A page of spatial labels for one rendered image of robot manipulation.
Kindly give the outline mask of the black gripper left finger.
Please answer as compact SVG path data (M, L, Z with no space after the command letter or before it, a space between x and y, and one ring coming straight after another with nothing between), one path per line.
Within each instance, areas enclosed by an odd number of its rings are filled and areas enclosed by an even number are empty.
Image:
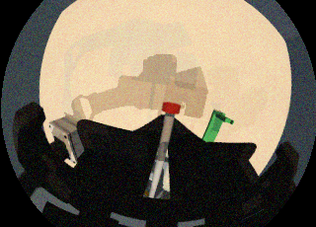
M159 140L161 140L163 117L165 114L159 113L154 119L147 121L134 131L96 123L89 119L78 120L76 129L78 129L84 151L87 148L111 159L135 165L137 183L141 191L139 196L143 196L155 163Z

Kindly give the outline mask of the grey pin with red head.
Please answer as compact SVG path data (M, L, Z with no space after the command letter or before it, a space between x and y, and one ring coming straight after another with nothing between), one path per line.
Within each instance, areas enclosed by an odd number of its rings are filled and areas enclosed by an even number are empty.
M167 104L163 102L162 112L165 112L165 117L163 117L163 127L161 140L159 140L159 147L157 153L157 164L155 164L155 169L153 173L153 183L150 185L150 194L147 198L153 198L154 192L157 190L159 177L161 177L163 164L165 164L167 148L169 148L171 131L173 131L174 117L175 114L181 112L181 105Z

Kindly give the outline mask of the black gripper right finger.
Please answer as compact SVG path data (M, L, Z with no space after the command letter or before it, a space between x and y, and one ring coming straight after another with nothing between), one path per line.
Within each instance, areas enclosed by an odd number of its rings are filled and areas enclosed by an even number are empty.
M212 163L252 159L256 143L206 143L174 117L169 143L170 199L185 192Z

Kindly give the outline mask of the green u-shaped stand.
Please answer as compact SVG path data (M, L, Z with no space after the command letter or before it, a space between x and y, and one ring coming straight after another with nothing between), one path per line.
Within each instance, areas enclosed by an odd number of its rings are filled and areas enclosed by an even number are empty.
M206 126L206 132L202 137L202 140L205 140L206 143L210 143L210 141L214 141L216 139L218 131L220 131L220 127L222 122L233 124L234 120L229 119L229 117L225 116L225 113L218 112L217 110L213 110L213 114L210 117L208 125Z

